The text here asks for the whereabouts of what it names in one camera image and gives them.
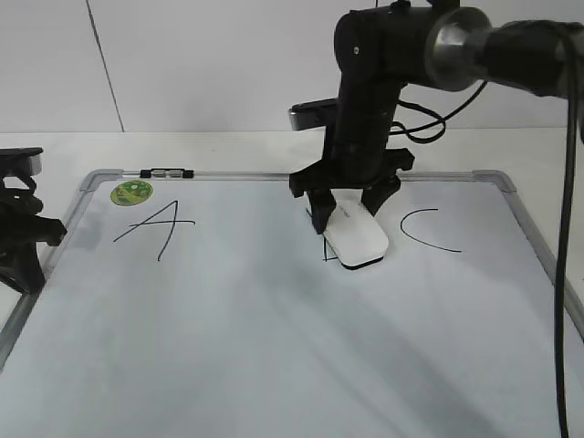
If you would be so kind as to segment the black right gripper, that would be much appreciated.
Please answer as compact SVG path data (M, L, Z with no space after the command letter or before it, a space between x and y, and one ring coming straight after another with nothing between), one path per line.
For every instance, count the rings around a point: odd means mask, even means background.
M335 121L327 126L321 159L289 175L295 197L308 193L311 223L322 235L337 203L330 189L363 190L360 202L375 216L401 188L399 178L414 157L406 149L387 148L391 122L404 83L372 78L363 83L341 78Z

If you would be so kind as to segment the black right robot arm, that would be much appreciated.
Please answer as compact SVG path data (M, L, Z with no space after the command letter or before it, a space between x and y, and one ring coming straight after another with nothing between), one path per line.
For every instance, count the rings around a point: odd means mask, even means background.
M333 191L355 189L375 214L400 188L398 172L413 155L391 149L393 117L409 85L458 92L483 80L568 102L568 129L583 127L583 27L523 20L500 27L456 1L414 7L407 1L353 10L337 23L334 54L340 83L334 99L297 104L295 130L321 127L321 158L291 174L295 197L307 197L312 224L323 233L335 207Z

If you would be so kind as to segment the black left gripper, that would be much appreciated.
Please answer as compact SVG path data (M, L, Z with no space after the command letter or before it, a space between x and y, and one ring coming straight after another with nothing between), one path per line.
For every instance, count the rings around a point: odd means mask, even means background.
M6 188L6 177L25 188ZM68 232L60 220L38 215L43 203L35 197L36 188L22 172L1 174L1 282L23 295L40 293L46 283L36 243L59 246Z

